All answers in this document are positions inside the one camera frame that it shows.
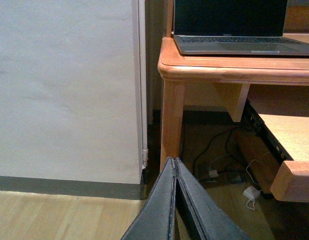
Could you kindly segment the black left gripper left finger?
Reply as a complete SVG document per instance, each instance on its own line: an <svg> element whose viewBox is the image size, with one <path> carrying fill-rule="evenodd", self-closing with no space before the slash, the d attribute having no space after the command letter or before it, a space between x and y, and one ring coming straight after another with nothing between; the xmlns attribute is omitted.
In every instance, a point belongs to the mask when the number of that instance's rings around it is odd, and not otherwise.
<svg viewBox="0 0 309 240"><path fill-rule="evenodd" d="M175 238L177 169L167 158L142 210L122 236L123 240L173 240Z"/></svg>

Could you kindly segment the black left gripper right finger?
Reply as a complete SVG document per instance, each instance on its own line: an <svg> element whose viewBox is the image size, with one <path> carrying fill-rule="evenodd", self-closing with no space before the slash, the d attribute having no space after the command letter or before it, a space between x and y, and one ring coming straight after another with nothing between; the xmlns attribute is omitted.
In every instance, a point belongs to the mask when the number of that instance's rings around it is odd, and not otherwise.
<svg viewBox="0 0 309 240"><path fill-rule="evenodd" d="M249 240L250 237L217 205L179 158L176 207L192 240Z"/></svg>

